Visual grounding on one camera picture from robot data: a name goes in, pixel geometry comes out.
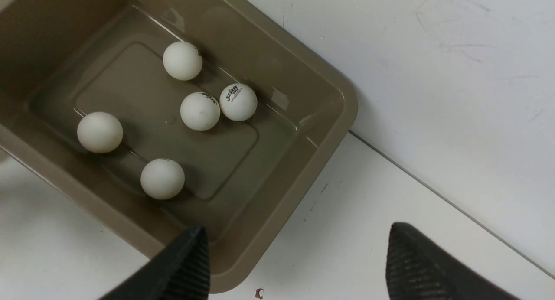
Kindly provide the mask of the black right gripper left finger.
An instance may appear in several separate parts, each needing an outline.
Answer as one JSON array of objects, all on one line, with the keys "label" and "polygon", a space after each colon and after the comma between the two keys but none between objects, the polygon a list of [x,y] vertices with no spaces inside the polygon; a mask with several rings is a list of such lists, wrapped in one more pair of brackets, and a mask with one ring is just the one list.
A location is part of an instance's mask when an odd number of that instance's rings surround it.
[{"label": "black right gripper left finger", "polygon": [[188,227],[103,300],[206,300],[209,244],[203,227]]}]

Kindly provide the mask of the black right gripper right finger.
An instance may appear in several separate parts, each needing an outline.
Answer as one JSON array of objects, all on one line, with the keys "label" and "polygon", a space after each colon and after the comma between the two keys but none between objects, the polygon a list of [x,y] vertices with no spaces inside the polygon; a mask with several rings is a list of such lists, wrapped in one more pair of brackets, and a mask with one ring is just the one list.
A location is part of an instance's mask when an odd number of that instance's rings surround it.
[{"label": "black right gripper right finger", "polygon": [[405,222],[391,225],[386,285],[391,300],[516,300]]}]

